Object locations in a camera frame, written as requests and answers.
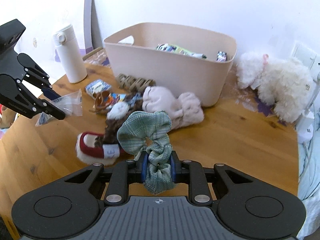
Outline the red white plush slipper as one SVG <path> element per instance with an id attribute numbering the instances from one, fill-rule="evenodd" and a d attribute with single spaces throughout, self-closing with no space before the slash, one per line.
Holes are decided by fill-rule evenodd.
<path id="1" fill-rule="evenodd" d="M 121 146 L 116 144 L 103 144 L 95 146 L 98 133 L 83 132 L 77 137 L 75 151 L 77 158 L 88 165 L 102 163 L 105 166 L 113 165 L 121 154 L 125 151 Z"/>

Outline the clear plastic snack packet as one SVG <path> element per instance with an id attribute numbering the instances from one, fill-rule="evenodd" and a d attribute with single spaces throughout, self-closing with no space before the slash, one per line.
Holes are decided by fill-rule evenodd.
<path id="1" fill-rule="evenodd" d="M 52 105 L 62 110 L 65 113 L 66 118 L 70 116 L 82 116 L 82 91 L 64 95 L 53 101 L 50 101 Z M 58 119 L 47 113 L 41 113 L 35 126 L 42 126 L 49 122 L 57 121 Z"/>

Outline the green plaid scrunchie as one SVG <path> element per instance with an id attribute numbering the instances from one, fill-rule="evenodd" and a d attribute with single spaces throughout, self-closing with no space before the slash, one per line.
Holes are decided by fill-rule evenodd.
<path id="1" fill-rule="evenodd" d="M 117 139 L 126 153 L 138 160 L 143 152 L 148 155 L 145 188 L 160 194 L 175 187 L 171 178 L 172 145 L 168 132 L 172 121 L 165 111 L 148 113 L 135 111 L 117 131 Z"/>

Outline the brown hair claw clip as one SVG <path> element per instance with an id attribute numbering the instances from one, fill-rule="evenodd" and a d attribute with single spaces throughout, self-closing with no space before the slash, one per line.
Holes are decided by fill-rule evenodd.
<path id="1" fill-rule="evenodd" d="M 110 92 L 107 90 L 96 94 L 94 106 L 90 111 L 93 113 L 106 114 L 107 108 L 110 105 L 109 96 Z"/>

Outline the white thermos bottle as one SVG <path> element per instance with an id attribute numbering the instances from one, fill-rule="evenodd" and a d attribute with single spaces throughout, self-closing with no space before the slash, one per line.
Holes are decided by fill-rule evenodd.
<path id="1" fill-rule="evenodd" d="M 87 77 L 80 48 L 73 26 L 70 24 L 53 36 L 55 48 L 60 62 L 70 83 L 79 83 Z"/>

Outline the blue white patterned box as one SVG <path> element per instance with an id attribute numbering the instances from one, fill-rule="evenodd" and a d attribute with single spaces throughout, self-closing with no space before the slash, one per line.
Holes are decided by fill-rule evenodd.
<path id="1" fill-rule="evenodd" d="M 94 80 L 85 87 L 85 92 L 92 98 L 96 98 L 101 92 L 110 91 L 112 86 L 102 79 Z"/>

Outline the purple white flat board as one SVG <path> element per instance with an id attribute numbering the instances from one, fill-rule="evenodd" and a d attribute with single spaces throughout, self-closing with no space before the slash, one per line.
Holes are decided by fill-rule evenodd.
<path id="1" fill-rule="evenodd" d="M 84 44 L 85 53 L 102 46 L 94 0 L 84 0 Z"/>

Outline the pink fluffy plush item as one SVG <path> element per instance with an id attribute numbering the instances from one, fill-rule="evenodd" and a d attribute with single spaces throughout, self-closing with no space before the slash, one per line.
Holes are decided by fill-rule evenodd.
<path id="1" fill-rule="evenodd" d="M 175 97 L 161 86 L 148 86 L 143 93 L 142 109 L 148 113 L 165 111 L 172 122 L 172 129 L 178 129 L 204 120 L 204 112 L 198 97 L 191 92 Z"/>

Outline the colourful cartoon card box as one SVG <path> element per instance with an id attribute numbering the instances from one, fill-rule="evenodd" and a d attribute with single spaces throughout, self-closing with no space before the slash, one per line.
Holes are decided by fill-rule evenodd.
<path id="1" fill-rule="evenodd" d="M 112 108 L 116 103 L 124 101 L 126 94 L 110 93 L 106 100 L 107 108 Z"/>

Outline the taupe hair claw clip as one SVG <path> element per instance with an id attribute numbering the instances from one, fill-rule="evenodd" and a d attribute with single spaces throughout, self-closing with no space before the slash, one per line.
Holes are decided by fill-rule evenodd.
<path id="1" fill-rule="evenodd" d="M 119 74 L 116 76 L 116 81 L 119 88 L 128 90 L 130 92 L 143 93 L 144 90 L 149 86 L 155 86 L 156 81 L 153 79 L 135 78 L 131 75 Z"/>

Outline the light blue bedding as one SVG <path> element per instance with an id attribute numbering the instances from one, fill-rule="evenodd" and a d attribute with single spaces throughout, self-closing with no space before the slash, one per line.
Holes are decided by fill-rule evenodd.
<path id="1" fill-rule="evenodd" d="M 312 140 L 306 145 L 298 145 L 298 198 L 306 209 L 306 219 L 298 239 L 304 239 L 319 228 L 319 113 L 315 122 Z"/>

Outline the beige plastic storage basket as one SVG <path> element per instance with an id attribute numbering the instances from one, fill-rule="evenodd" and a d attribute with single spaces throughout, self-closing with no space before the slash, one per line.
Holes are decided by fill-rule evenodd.
<path id="1" fill-rule="evenodd" d="M 156 50 L 170 43 L 206 59 Z M 237 51 L 236 40 L 215 31 L 169 23 L 139 23 L 104 39 L 115 76 L 153 79 L 174 96 L 194 93 L 204 107 L 215 105 Z"/>

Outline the white fluffy plush toy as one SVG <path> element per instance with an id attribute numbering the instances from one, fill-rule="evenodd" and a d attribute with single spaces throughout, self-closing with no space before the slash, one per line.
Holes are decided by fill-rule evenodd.
<path id="1" fill-rule="evenodd" d="M 240 56 L 236 75 L 240 89 L 256 89 L 260 101 L 272 106 L 284 122 L 295 122 L 311 98 L 312 75 L 295 57 L 284 60 L 246 52 Z"/>

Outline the long cartoon printed box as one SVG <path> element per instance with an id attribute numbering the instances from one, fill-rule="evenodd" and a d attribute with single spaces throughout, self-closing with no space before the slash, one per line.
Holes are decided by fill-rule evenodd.
<path id="1" fill-rule="evenodd" d="M 156 47 L 156 50 L 191 56 L 191 57 L 195 57 L 198 59 L 206 59 L 207 58 L 206 55 L 204 55 L 204 54 L 195 53 L 195 52 L 189 51 L 185 48 L 182 48 L 180 46 L 177 46 L 175 44 L 170 44 L 170 43 L 159 44 Z"/>

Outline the white wall socket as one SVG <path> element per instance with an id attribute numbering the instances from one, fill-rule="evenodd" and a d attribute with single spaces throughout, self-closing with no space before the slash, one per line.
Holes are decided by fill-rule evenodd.
<path id="1" fill-rule="evenodd" d="M 317 81 L 319 75 L 319 53 L 296 41 L 291 55 L 307 66 L 313 79 Z"/>

